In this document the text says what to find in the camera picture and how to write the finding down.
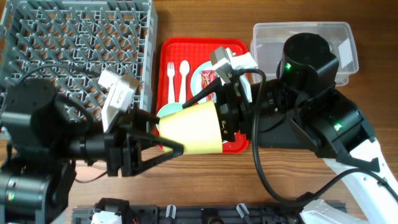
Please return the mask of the light blue plate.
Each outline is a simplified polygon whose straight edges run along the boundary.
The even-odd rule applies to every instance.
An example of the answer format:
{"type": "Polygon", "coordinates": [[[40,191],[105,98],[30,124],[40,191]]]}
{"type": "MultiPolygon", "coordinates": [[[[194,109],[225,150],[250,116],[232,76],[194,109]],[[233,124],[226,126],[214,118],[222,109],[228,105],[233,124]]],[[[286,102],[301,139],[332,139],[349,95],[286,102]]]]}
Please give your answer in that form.
{"type": "Polygon", "coordinates": [[[202,70],[213,70],[213,66],[210,61],[207,61],[200,65],[193,73],[192,78],[191,78],[191,83],[190,83],[190,89],[191,93],[193,96],[197,95],[201,89],[201,78],[200,78],[200,72],[202,70]]]}

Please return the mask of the clear plastic bin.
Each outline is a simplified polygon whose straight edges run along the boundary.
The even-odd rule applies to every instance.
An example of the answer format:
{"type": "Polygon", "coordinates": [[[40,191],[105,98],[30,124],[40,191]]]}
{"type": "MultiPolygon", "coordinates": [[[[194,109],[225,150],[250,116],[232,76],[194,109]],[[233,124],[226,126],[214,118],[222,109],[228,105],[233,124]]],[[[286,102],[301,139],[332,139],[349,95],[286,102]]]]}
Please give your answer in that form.
{"type": "Polygon", "coordinates": [[[276,78],[284,43],[299,33],[322,36],[340,62],[335,82],[348,84],[349,76],[359,71],[358,53],[354,36],[347,22],[271,22],[257,23],[253,27],[251,55],[268,80],[276,78]]]}

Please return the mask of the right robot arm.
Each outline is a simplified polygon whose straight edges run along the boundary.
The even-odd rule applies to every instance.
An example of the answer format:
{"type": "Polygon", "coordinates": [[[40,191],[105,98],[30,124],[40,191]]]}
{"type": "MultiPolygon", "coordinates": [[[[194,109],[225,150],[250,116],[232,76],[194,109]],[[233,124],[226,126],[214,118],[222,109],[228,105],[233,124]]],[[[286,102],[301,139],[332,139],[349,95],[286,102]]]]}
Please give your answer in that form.
{"type": "Polygon", "coordinates": [[[342,181],[369,223],[397,222],[397,181],[390,171],[374,129],[362,111],[336,89],[339,61],[328,42],[318,34],[289,37],[282,51],[276,79],[263,78],[252,86],[252,99],[237,88],[246,73],[260,74],[256,66],[232,65],[233,57],[218,48],[211,62],[218,78],[184,104],[193,106],[211,93],[222,138],[245,134],[252,141],[257,174],[267,192],[279,203],[301,208],[306,223],[335,222],[339,212],[322,207],[320,197],[342,181]],[[296,199],[280,196],[270,185],[259,157],[260,118],[281,114],[282,121],[300,139],[304,148],[323,159],[335,177],[314,193],[296,199]]]}

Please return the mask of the cream plastic fork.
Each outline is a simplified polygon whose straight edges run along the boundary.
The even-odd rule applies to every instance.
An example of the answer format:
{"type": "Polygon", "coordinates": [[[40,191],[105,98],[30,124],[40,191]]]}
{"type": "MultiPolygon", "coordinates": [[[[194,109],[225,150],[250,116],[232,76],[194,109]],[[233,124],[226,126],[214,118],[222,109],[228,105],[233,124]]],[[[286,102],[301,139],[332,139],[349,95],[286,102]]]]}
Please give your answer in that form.
{"type": "Polygon", "coordinates": [[[175,92],[174,92],[175,67],[173,62],[167,63],[167,76],[169,78],[168,103],[174,103],[175,102],[175,92]]]}

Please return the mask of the cream plastic spoon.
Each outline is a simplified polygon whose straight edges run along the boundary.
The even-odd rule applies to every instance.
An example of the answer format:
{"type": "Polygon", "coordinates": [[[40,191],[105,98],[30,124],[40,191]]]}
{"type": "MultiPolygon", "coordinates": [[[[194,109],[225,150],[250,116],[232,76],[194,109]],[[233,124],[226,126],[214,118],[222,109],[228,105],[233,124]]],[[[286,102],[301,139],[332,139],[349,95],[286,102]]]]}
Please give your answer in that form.
{"type": "Polygon", "coordinates": [[[186,79],[187,75],[189,74],[190,71],[190,65],[187,60],[183,60],[180,64],[179,67],[180,74],[182,76],[181,78],[181,84],[180,84],[180,93],[179,93],[179,98],[178,101],[181,104],[184,104],[186,102],[187,94],[186,94],[186,79]]]}

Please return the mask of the red snack wrapper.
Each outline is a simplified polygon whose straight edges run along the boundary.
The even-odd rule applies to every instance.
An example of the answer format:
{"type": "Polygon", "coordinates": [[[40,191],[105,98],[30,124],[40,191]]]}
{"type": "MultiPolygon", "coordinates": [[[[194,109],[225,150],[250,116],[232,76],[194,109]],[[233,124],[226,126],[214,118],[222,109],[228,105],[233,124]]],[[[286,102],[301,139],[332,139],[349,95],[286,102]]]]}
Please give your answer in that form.
{"type": "Polygon", "coordinates": [[[217,74],[214,70],[202,70],[200,72],[200,78],[201,78],[201,89],[204,89],[213,80],[217,78],[217,74]]]}

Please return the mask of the red plastic tray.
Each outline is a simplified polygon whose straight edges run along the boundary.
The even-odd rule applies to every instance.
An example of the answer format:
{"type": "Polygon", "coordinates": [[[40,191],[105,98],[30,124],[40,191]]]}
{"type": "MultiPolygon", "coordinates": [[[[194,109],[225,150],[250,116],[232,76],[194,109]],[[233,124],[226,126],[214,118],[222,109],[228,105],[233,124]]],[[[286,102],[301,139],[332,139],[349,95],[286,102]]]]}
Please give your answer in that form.
{"type": "Polygon", "coordinates": [[[156,111],[168,103],[169,78],[167,76],[167,64],[174,63],[175,76],[175,98],[178,99],[180,93],[180,84],[182,76],[179,72],[179,66],[183,60],[187,60],[190,65],[190,73],[187,77],[187,99],[193,97],[191,90],[191,79],[194,71],[199,66],[210,60],[210,54],[218,47],[231,49],[237,55],[248,52],[248,48],[239,39],[214,39],[214,38],[193,38],[193,37],[173,37],[164,42],[160,55],[160,68],[157,89],[156,111]]]}

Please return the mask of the green bowl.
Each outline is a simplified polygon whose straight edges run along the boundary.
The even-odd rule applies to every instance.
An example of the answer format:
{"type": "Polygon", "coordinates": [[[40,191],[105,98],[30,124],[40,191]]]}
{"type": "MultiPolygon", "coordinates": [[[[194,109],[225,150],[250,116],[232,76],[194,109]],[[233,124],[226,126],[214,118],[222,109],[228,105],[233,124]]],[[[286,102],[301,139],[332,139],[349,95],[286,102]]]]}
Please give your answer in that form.
{"type": "Polygon", "coordinates": [[[157,112],[157,117],[162,118],[170,114],[176,113],[183,110],[182,104],[178,102],[167,103],[157,112]]]}

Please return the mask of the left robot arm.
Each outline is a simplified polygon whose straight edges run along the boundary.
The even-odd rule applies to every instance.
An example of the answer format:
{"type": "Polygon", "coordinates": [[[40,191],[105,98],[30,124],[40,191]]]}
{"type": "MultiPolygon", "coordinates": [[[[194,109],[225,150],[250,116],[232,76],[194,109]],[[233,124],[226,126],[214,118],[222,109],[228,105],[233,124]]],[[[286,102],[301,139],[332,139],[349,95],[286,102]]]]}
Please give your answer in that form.
{"type": "Polygon", "coordinates": [[[91,114],[73,122],[80,105],[48,80],[28,79],[7,89],[1,124],[9,134],[1,165],[1,222],[51,223],[68,207],[76,162],[106,163],[106,175],[130,177],[183,154],[183,146],[146,130],[159,118],[135,109],[109,132],[91,114]]]}

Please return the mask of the yellow cup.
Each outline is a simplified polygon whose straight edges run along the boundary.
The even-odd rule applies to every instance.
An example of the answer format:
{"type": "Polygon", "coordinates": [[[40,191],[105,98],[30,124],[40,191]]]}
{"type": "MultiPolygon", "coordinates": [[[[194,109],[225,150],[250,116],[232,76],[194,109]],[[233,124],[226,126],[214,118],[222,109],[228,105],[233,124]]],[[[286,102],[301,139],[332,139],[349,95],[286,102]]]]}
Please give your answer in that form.
{"type": "Polygon", "coordinates": [[[217,111],[212,106],[183,109],[160,118],[159,135],[184,147],[184,154],[221,154],[223,140],[217,111]]]}

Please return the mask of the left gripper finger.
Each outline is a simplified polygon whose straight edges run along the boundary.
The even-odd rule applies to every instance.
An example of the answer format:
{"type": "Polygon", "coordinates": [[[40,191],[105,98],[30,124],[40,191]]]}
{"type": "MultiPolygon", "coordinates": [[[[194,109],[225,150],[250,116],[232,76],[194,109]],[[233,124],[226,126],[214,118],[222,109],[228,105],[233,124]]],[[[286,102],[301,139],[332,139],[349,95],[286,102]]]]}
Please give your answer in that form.
{"type": "Polygon", "coordinates": [[[175,141],[149,133],[131,131],[126,135],[126,176],[141,174],[165,161],[181,156],[183,150],[183,145],[175,141]],[[171,151],[143,161],[141,152],[156,145],[171,148],[171,151]]]}
{"type": "Polygon", "coordinates": [[[158,124],[160,118],[141,109],[134,109],[133,113],[133,123],[134,124],[146,124],[149,122],[150,124],[158,124]]]}

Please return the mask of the grey dishwasher rack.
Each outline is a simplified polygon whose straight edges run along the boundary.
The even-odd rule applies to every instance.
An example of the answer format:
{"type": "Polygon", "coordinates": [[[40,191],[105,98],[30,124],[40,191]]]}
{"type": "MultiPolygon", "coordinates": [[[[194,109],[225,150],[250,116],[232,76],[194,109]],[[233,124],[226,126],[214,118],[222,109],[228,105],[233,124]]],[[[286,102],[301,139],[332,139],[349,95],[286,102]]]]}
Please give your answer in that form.
{"type": "Polygon", "coordinates": [[[131,107],[150,111],[157,22],[151,0],[3,1],[1,90],[44,78],[100,118],[108,92],[88,74],[110,70],[140,80],[131,107]]]}

